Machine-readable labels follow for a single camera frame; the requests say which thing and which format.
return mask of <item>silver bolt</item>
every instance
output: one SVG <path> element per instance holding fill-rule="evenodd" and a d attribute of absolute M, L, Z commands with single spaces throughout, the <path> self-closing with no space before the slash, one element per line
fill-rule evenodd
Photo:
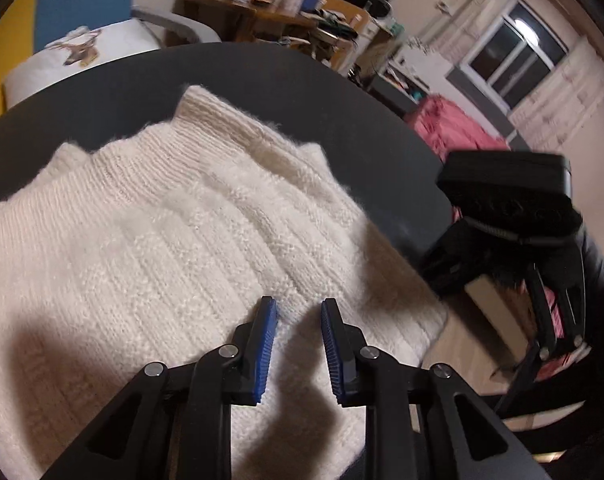
<path fill-rule="evenodd" d="M 374 346 L 362 346 L 362 348 L 359 349 L 359 354 L 364 359 L 377 359 L 380 357 L 380 351 Z"/>
<path fill-rule="evenodd" d="M 433 373 L 440 379 L 448 379 L 453 375 L 453 370 L 449 365 L 440 363 L 433 367 Z"/>
<path fill-rule="evenodd" d="M 149 377 L 157 377 L 162 375 L 164 365 L 162 363 L 149 363 L 144 367 L 144 373 Z"/>
<path fill-rule="evenodd" d="M 220 347 L 220 350 L 217 352 L 222 356 L 230 359 L 231 357 L 235 357 L 240 350 L 235 345 L 224 345 Z"/>

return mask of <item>window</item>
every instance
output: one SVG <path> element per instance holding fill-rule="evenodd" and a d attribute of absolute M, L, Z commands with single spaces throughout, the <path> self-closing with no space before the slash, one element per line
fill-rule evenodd
<path fill-rule="evenodd" d="M 517 1 L 470 51 L 461 69 L 505 112 L 566 56 L 566 46 Z"/>

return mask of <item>cable knit pattern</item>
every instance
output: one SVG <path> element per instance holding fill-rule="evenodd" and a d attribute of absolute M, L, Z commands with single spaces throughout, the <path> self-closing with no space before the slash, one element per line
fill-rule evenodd
<path fill-rule="evenodd" d="M 233 477 L 337 478 L 365 414 L 331 393 L 320 301 L 411 365 L 446 313 L 321 148 L 198 87 L 131 139 L 61 146 L 0 203 L 0 468 L 38 478 L 144 364 L 229 341 L 262 295 L 280 320 L 262 404 L 233 408 Z"/>

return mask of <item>chair armrest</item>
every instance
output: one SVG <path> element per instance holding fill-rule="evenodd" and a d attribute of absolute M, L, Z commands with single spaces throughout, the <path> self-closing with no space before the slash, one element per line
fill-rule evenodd
<path fill-rule="evenodd" d="M 218 34 L 208 25 L 173 12 L 133 6 L 131 7 L 131 17 L 159 25 L 174 32 L 189 43 L 219 43 L 221 41 Z"/>

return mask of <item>deer print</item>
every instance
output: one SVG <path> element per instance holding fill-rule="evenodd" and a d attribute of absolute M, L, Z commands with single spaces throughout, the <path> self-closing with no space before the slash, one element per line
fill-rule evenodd
<path fill-rule="evenodd" d="M 71 52 L 68 58 L 64 61 L 64 65 L 71 65 L 73 63 L 80 62 L 80 66 L 85 68 L 89 66 L 96 57 L 99 56 L 98 49 L 95 48 L 95 42 L 97 37 L 102 32 L 101 28 L 97 28 L 96 30 L 92 30 L 88 33 L 88 39 L 84 41 L 84 43 L 73 44 L 69 43 L 69 41 L 56 41 L 55 43 L 51 43 L 47 45 L 46 48 L 67 48 Z"/>

